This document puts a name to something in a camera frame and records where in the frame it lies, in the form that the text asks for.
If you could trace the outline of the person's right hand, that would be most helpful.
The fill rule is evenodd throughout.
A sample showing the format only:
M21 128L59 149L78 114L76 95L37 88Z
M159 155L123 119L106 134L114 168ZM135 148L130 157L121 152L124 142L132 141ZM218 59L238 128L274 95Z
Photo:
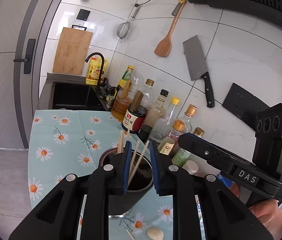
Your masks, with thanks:
M271 233L273 239L282 239L282 209L275 199L255 204L249 210Z

